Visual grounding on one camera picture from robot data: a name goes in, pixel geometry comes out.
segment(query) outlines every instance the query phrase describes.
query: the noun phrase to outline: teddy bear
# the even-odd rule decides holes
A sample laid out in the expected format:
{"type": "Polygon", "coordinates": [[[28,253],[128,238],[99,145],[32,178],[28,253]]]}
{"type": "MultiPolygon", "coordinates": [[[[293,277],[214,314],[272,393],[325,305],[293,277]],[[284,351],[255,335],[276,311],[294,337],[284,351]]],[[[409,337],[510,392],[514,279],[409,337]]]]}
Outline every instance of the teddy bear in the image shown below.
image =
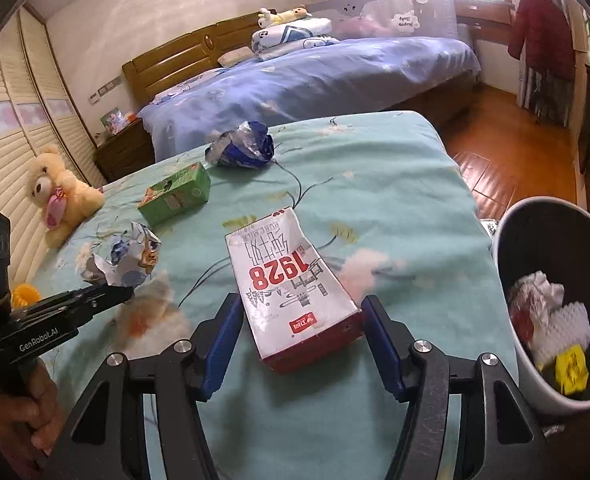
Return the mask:
{"type": "Polygon", "coordinates": [[[104,194],[67,170],[54,144],[45,146],[32,161],[25,190],[42,210],[46,244],[53,249],[61,247],[83,220],[104,205],[104,194]]]}
{"type": "Polygon", "coordinates": [[[295,7],[294,9],[287,10],[285,12],[279,12],[278,14],[271,13],[270,10],[259,9],[257,24],[260,28],[268,28],[274,25],[281,25],[282,23],[295,22],[296,20],[302,20],[304,18],[310,18],[311,14],[304,8],[304,6],[295,7]]]}

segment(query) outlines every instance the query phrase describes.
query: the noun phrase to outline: yellow wrapper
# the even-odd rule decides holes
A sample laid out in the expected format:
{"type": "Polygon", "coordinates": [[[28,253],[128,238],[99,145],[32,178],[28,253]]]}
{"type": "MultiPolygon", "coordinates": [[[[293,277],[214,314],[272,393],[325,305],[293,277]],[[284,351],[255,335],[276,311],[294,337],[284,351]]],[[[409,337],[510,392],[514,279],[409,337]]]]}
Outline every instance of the yellow wrapper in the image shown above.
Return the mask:
{"type": "Polygon", "coordinates": [[[586,356],[579,345],[571,346],[559,354],[555,362],[555,380],[564,395],[582,392],[588,383],[586,356]]]}

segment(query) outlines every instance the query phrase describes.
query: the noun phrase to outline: trash can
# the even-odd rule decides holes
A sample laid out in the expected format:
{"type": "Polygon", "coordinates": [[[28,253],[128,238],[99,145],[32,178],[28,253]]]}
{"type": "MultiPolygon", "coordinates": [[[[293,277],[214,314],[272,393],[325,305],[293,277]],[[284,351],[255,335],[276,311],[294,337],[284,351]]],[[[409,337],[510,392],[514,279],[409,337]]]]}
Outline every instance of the trash can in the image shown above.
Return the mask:
{"type": "MultiPolygon", "coordinates": [[[[504,296],[522,276],[541,270],[551,283],[564,286],[564,304],[580,301],[590,322],[590,214],[558,198],[537,196],[513,205],[499,224],[492,258],[504,296]]],[[[558,393],[537,371],[515,330],[519,385],[541,413],[565,415],[590,409],[590,346],[586,351],[588,385],[572,399],[558,393]]]]}

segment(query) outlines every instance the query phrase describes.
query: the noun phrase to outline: wooden floor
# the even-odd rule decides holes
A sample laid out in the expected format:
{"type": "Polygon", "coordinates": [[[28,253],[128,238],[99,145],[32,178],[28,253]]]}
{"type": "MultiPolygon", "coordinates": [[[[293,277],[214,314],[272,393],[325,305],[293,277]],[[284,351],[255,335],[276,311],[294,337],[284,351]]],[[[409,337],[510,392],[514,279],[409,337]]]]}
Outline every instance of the wooden floor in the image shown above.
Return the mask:
{"type": "Polygon", "coordinates": [[[570,132],[536,124],[534,114],[515,99],[482,86],[472,110],[440,132],[473,192],[479,218],[499,220],[509,206],[529,196],[576,202],[570,132]]]}

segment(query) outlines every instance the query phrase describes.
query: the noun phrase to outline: pillow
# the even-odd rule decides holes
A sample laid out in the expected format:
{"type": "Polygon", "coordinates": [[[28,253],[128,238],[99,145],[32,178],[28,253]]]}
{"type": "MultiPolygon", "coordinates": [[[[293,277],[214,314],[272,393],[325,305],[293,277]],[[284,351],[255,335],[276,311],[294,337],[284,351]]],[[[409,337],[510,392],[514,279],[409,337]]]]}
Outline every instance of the pillow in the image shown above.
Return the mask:
{"type": "Polygon", "coordinates": [[[330,34],[332,28],[333,25],[328,18],[303,18],[295,22],[261,28],[251,37],[251,50],[260,52],[289,41],[330,34]]]}
{"type": "Polygon", "coordinates": [[[262,50],[257,56],[260,61],[268,61],[270,59],[275,59],[276,57],[284,56],[290,52],[295,52],[296,50],[315,48],[317,46],[328,46],[337,43],[339,43],[339,40],[331,38],[330,36],[313,36],[312,38],[306,38],[305,40],[289,41],[288,43],[272,46],[266,50],[262,50]]]}
{"type": "Polygon", "coordinates": [[[175,97],[176,95],[182,94],[190,89],[195,88],[196,86],[200,86],[202,83],[207,82],[209,79],[213,79],[214,77],[218,76],[219,74],[223,74],[224,72],[228,72],[228,68],[211,68],[206,72],[202,72],[186,81],[182,81],[175,86],[171,86],[166,90],[163,90],[159,94],[155,95],[152,103],[154,105],[159,105],[163,102],[168,101],[171,97],[175,97]]]}
{"type": "Polygon", "coordinates": [[[241,46],[240,48],[231,50],[226,54],[222,54],[217,58],[217,62],[225,68],[230,68],[237,63],[241,63],[242,61],[246,61],[252,57],[255,57],[253,51],[247,46],[241,46]]]}

